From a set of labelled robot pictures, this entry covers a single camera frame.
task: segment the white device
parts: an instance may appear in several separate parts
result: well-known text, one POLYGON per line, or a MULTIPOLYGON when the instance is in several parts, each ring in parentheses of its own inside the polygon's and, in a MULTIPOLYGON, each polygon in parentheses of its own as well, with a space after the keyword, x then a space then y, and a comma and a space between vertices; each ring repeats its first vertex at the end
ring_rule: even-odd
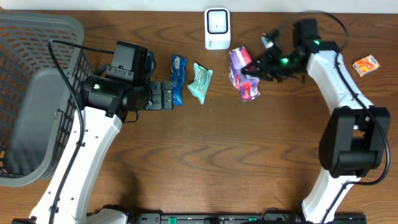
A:
POLYGON ((228 49, 231 45, 231 16, 226 8, 205 11, 205 46, 208 50, 228 49))

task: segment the snack package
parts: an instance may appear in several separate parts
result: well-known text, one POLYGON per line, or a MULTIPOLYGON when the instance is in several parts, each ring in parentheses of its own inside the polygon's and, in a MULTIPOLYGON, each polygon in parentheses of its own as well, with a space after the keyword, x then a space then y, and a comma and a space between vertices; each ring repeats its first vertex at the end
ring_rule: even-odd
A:
POLYGON ((361 60, 357 60, 353 67, 358 72, 359 76, 364 76, 369 72, 373 72, 380 67, 379 62, 372 55, 367 56, 366 58, 362 58, 361 60))
POLYGON ((199 98, 200 104, 205 102, 207 89, 209 88, 211 76, 213 75, 212 70, 206 70, 197 63, 193 64, 195 71, 195 79, 192 84, 188 85, 188 89, 192 95, 199 98))
POLYGON ((182 106, 182 87, 185 83, 185 66, 187 59, 172 55, 172 74, 170 81, 173 84, 173 103, 182 106))
POLYGON ((250 75, 243 75, 241 69, 251 62, 251 58, 244 47, 229 52, 229 78, 232 85, 239 90, 244 102, 260 96, 258 85, 260 79, 250 75))

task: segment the gray plastic basket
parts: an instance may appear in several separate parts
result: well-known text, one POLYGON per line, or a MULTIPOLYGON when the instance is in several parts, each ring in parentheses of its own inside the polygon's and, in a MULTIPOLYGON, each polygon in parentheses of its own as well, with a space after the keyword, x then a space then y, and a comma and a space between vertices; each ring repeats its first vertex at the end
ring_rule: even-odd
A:
MULTIPOLYGON (((74 105, 48 52, 49 39, 83 44, 74 18, 0 12, 0 185, 51 178, 68 141, 74 105)), ((83 50, 53 44, 76 91, 92 74, 83 50)))

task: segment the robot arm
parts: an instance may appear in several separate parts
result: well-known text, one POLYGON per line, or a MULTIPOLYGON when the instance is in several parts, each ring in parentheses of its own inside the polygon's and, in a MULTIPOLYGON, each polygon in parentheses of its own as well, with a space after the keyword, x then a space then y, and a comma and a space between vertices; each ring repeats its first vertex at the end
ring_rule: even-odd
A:
MULTIPOLYGON (((334 50, 319 51, 319 53, 311 54, 308 60, 307 72, 317 83, 323 98, 325 99, 330 114, 335 108, 342 108, 344 106, 351 109, 362 109, 362 106, 353 99, 351 93, 348 91, 345 84, 337 74, 335 68, 336 52, 334 50)), ((344 66, 343 57, 338 57, 340 63, 340 70, 350 87, 358 94, 358 98, 367 106, 372 106, 372 103, 360 92, 355 82, 349 75, 344 66)), ((307 221, 312 223, 320 223, 326 210, 329 209, 332 201, 338 194, 341 186, 347 181, 359 181, 361 178, 356 175, 342 175, 338 178, 333 178, 328 170, 321 168, 318 179, 310 193, 302 203, 302 210, 307 221)), ((331 222, 334 219, 335 211, 338 208, 345 195, 348 193, 352 185, 347 188, 340 195, 338 201, 335 203, 329 212, 325 222, 331 222)))
POLYGON ((374 121, 353 98, 342 78, 385 133, 389 126, 389 113, 385 108, 373 107, 360 92, 344 66, 341 54, 335 62, 336 54, 340 53, 338 46, 334 42, 321 41, 315 19, 303 19, 294 25, 295 50, 291 54, 282 53, 277 45, 278 35, 279 31, 275 30, 262 37, 266 52, 244 67, 242 73, 281 82, 294 77, 294 73, 307 72, 317 83, 331 116, 318 149, 322 169, 310 195, 302 202, 302 211, 305 220, 312 223, 321 223, 328 211, 325 223, 331 222, 337 207, 352 187, 347 185, 339 196, 343 184, 357 182, 370 169, 376 169, 384 150, 380 135, 374 131, 374 121), (354 129, 364 132, 364 137, 354 138, 354 129), (339 197, 331 207, 336 196, 339 197))
POLYGON ((150 51, 138 45, 118 42, 106 76, 90 75, 81 86, 79 106, 83 108, 85 134, 71 169, 67 171, 80 137, 78 111, 57 170, 30 214, 30 220, 14 220, 13 223, 127 223, 130 218, 128 212, 102 209, 89 217, 86 212, 105 154, 125 123, 128 112, 173 108, 172 84, 151 82, 154 69, 155 58, 150 51), (54 207, 53 201, 65 173, 67 178, 54 207))

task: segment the wooden table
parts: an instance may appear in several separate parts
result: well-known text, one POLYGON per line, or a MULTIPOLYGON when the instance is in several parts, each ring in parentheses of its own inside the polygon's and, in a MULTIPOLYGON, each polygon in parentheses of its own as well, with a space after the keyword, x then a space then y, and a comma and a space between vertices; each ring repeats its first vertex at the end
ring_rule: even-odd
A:
MULTIPOLYGON (((328 108, 311 78, 283 83, 261 82, 261 96, 243 103, 228 77, 228 50, 204 45, 203 13, 46 11, 77 18, 85 28, 85 45, 114 50, 117 40, 143 45, 157 59, 155 80, 170 77, 171 55, 214 70, 203 105, 186 87, 183 106, 173 111, 144 112, 138 123, 125 124, 109 149, 95 183, 89 212, 105 204, 160 210, 165 213, 256 213, 268 207, 297 210, 320 171, 318 142, 328 108)), ((264 47, 260 36, 289 14, 232 13, 231 48, 245 46, 252 57, 264 47)), ((398 218, 398 15, 338 14, 351 32, 345 62, 365 95, 388 108, 392 167, 374 187, 354 186, 339 207, 364 212, 368 223, 396 223, 398 218), (351 64, 373 54, 381 68, 359 77, 351 64)), ((339 25, 319 17, 324 39, 343 40, 339 25)), ((291 49, 292 31, 281 43, 291 49)), ((97 67, 110 63, 105 54, 88 53, 97 67)), ((381 169, 364 180, 373 180, 381 169)), ((28 217, 48 180, 21 188, 0 187, 0 222, 28 217)))

